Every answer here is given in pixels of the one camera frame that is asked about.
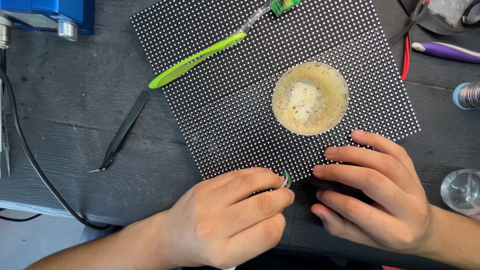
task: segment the yellowish liquid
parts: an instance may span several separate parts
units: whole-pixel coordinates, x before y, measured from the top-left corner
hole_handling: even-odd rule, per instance
[[[335,127],[348,107],[348,86],[335,68],[307,62],[287,71],[272,96],[273,113],[291,132],[317,135]]]

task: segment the toothbrush handle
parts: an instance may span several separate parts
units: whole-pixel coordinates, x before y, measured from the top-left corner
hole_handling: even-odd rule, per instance
[[[201,52],[190,56],[189,58],[181,61],[180,63],[172,66],[171,68],[162,72],[157,78],[155,78],[149,85],[151,89],[158,88],[168,84],[169,82],[175,80],[176,78],[182,76],[190,69],[194,68],[201,61],[205,60],[207,57],[215,54],[221,50],[232,47],[233,45],[239,43],[245,38],[245,33],[238,33],[229,36],[226,39],[223,39],[212,46],[202,50]]]
[[[440,42],[413,43],[412,48],[426,54],[456,61],[480,64],[480,53]]]

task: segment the wooden table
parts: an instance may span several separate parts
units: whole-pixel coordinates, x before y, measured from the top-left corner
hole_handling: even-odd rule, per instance
[[[97,168],[154,73],[129,16],[158,0],[96,1],[95,35],[77,42],[54,33],[12,31],[8,75],[21,125],[32,152],[51,182],[78,213],[91,221],[128,225],[170,208],[202,178],[160,91],[150,91],[136,124],[113,165]],[[392,37],[408,21],[396,0],[374,0],[383,30]],[[416,27],[414,41],[444,41],[477,50],[480,32],[444,37]],[[397,62],[402,42],[393,46]],[[480,81],[480,65],[414,53],[405,85],[421,132],[399,143],[413,161],[428,200],[447,208],[440,184],[450,172],[480,168],[480,110],[452,102],[460,83]],[[40,181],[18,143],[10,117],[12,176],[0,180],[0,207],[69,216]],[[294,188],[284,211],[280,249],[311,252],[412,269],[443,269],[436,262],[364,247],[328,235],[310,213],[314,192],[329,183],[307,179]]]

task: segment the gray floor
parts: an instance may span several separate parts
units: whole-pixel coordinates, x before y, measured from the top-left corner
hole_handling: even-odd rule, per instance
[[[0,215],[28,218],[32,213],[4,210]],[[0,220],[0,269],[22,270],[31,263],[80,242],[84,225],[75,219],[42,215],[26,222]]]

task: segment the clear plastic cup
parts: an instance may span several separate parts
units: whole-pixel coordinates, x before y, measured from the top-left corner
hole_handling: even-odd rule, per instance
[[[480,171],[458,170],[445,177],[442,199],[453,210],[480,220]]]

